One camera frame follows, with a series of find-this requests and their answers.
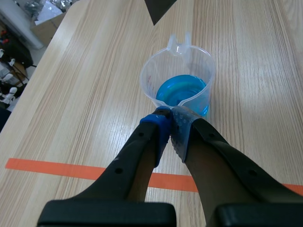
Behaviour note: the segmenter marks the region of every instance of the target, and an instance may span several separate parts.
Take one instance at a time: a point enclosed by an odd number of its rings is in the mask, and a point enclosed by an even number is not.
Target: orange tape
[[[5,168],[90,180],[96,180],[105,170],[105,168],[102,167],[35,161],[20,158],[10,158],[5,165]],[[193,178],[188,175],[152,173],[148,186],[153,188],[198,192]],[[303,196],[303,186],[295,184],[284,184],[284,186]]]

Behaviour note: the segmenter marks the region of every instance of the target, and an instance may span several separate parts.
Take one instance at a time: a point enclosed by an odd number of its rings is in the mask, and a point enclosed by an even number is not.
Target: cardboard box
[[[32,21],[30,30],[40,39],[40,41],[48,46],[55,35],[59,25],[61,24],[66,13],[62,13],[52,19],[49,19],[39,25],[35,25]]]
[[[15,68],[15,71],[12,70],[10,73],[13,74],[13,76],[18,79],[18,81],[15,83],[15,85],[18,86],[19,84],[21,84],[19,79],[22,80],[22,82],[24,82],[26,80],[26,78],[23,75],[27,76],[27,72],[26,72],[24,66],[18,62],[15,62],[14,68]]]

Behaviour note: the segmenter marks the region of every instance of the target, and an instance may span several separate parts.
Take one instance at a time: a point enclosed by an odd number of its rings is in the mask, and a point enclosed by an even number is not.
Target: measuring cup
[[[210,101],[211,85],[214,80],[215,67],[210,54],[191,45],[191,35],[185,34],[185,42],[177,43],[175,35],[171,35],[165,49],[158,51],[143,66],[140,74],[140,86],[156,107],[170,106],[158,100],[157,92],[168,79],[178,75],[191,75],[201,79],[206,85],[194,96],[181,100],[179,106],[186,106],[196,113],[205,116]]]

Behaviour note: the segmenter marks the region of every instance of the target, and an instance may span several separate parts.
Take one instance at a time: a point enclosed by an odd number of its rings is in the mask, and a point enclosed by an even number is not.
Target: blue water
[[[156,99],[167,105],[176,106],[182,100],[198,94],[206,83],[198,77],[191,75],[179,75],[166,80],[157,92]],[[203,110],[205,115],[208,106]]]

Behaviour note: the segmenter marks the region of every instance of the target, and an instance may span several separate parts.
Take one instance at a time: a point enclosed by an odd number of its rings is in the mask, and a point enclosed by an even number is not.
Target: wooden table
[[[143,0],[82,0],[0,135],[0,226],[33,227],[47,201],[92,184],[103,170],[92,166],[106,167],[155,108],[139,87],[144,62],[186,31],[216,64],[208,121],[278,181],[303,184],[302,0],[177,0],[155,26]],[[203,226],[171,143],[154,172],[146,200]]]

